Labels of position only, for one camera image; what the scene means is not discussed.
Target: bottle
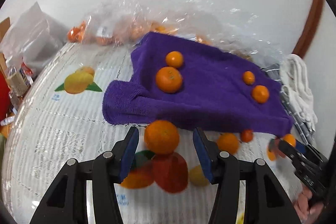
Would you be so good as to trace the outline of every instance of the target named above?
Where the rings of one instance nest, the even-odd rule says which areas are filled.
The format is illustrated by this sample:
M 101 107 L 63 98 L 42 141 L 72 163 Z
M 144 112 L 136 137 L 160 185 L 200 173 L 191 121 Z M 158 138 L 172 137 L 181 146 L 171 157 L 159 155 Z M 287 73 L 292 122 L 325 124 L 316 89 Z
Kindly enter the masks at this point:
M 15 116 L 9 116 L 0 122 L 0 126 L 6 126 L 14 121 Z
M 13 90 L 18 97 L 23 97 L 30 88 L 30 83 L 22 67 L 11 66 L 5 70 L 5 75 L 11 90 Z

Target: yellow lemon print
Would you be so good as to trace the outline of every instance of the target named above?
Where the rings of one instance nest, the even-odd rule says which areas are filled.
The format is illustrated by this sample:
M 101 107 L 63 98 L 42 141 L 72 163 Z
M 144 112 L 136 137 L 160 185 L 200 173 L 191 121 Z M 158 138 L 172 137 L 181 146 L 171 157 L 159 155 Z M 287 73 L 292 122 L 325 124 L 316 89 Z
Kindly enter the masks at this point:
M 76 70 L 76 72 L 87 72 L 88 74 L 91 74 L 93 77 L 95 76 L 95 70 L 91 67 L 83 66 L 78 70 Z
M 77 71 L 64 80 L 64 90 L 70 94 L 81 93 L 93 83 L 93 76 L 84 71 Z
M 95 70 L 91 67 L 81 67 L 73 74 L 65 78 L 64 83 L 58 86 L 55 91 L 65 90 L 69 94 L 78 94 L 84 90 L 102 92 L 101 88 L 93 81 Z
M 189 171 L 190 182 L 199 187 L 207 186 L 210 184 L 208 179 L 204 176 L 202 167 L 200 165 L 195 166 Z

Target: purple towel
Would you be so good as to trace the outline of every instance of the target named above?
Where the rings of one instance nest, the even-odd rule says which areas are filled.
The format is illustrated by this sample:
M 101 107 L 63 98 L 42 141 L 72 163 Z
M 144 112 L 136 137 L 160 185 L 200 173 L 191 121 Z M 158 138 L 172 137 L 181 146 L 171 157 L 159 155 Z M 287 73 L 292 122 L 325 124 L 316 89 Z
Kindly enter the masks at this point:
M 184 65 L 179 69 L 183 86 L 175 94 L 159 90 L 155 75 L 167 66 L 169 52 L 179 51 Z M 103 100 L 103 114 L 111 124 L 150 123 L 168 120 L 179 128 L 272 133 L 290 132 L 292 119 L 279 98 L 280 84 L 268 78 L 255 64 L 236 55 L 179 37 L 148 33 L 132 54 L 134 74 L 130 82 L 113 81 Z M 242 80 L 245 71 L 255 75 L 255 84 Z M 251 97 L 256 85 L 268 88 L 266 103 Z

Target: white plastic bag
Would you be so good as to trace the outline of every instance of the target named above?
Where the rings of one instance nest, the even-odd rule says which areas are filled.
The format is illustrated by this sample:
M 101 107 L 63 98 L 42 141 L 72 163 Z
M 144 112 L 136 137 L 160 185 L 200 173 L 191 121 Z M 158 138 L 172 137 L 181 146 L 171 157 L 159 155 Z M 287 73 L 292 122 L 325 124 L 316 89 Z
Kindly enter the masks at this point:
M 67 30 L 36 2 L 9 28 L 0 44 L 7 66 L 24 62 L 37 76 L 65 44 Z

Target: label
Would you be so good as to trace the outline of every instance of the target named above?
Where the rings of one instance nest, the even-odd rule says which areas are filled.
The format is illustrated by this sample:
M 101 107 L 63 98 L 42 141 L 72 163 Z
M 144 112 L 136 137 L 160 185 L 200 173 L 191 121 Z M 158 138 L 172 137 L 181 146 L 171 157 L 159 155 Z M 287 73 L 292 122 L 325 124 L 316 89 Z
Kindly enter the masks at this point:
M 20 68 L 14 74 L 7 77 L 7 82 L 17 96 L 22 96 L 30 87 L 30 83 L 23 71 Z
M 109 38 L 107 27 L 99 27 L 96 33 L 97 37 Z

